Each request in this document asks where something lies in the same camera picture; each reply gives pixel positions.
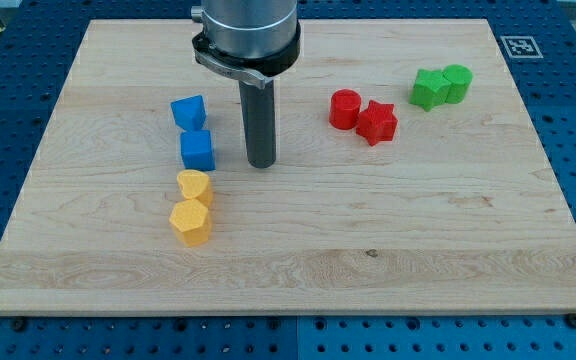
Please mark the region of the black clamp ring mount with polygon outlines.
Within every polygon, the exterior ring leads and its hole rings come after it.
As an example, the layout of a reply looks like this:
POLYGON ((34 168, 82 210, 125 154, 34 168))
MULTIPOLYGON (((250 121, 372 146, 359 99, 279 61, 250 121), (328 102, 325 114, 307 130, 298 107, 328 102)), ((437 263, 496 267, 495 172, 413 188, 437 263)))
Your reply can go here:
POLYGON ((197 63, 217 75, 242 82, 264 90, 273 77, 289 69, 300 54, 300 23, 290 42, 281 50, 260 58, 240 58, 219 50, 211 40, 200 32, 192 39, 197 63))

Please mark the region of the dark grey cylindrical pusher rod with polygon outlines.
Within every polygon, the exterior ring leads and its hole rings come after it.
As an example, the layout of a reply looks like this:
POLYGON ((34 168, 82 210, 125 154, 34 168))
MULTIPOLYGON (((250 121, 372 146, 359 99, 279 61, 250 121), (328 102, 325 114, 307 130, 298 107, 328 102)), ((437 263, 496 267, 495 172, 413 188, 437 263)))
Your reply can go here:
POLYGON ((268 168, 276 160, 274 83, 259 89, 239 83, 248 162, 268 168))

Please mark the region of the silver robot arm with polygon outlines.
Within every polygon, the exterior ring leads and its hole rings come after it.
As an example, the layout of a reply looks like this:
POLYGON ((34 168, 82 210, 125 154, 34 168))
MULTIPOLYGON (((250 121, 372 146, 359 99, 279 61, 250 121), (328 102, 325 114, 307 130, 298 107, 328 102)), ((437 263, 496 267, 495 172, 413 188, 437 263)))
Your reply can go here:
POLYGON ((300 55, 296 0, 202 0, 191 9, 203 25, 192 39, 196 61, 239 84, 248 162, 276 161, 274 78, 300 55))

